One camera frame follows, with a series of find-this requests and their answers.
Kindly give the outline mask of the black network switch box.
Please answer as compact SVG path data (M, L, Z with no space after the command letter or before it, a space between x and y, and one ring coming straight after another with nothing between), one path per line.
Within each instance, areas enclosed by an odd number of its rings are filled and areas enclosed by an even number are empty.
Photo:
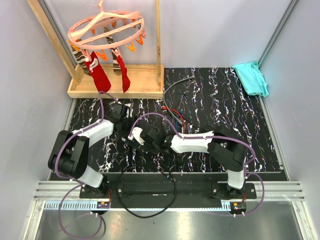
M139 152L156 155L163 140L164 135L154 125L145 122L133 128L132 136L129 136L125 143Z

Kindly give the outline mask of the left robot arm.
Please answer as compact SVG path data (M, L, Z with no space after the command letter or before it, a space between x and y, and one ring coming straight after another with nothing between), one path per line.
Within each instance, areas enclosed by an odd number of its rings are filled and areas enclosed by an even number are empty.
M89 149L114 132L127 135L134 122L130 103L115 103L109 115L102 120L73 132L58 133L51 151L48 168L85 184L97 198L108 196L108 178L88 165Z

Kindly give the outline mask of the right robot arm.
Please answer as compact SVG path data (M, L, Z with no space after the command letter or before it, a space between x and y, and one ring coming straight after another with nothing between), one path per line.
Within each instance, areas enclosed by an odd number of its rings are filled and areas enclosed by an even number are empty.
M217 126L204 133L175 132L164 135L148 126L135 127L132 134L143 149L150 153L192 152L211 155L227 172L227 187L222 193L235 199L245 193L247 165L256 158L256 153L235 131Z

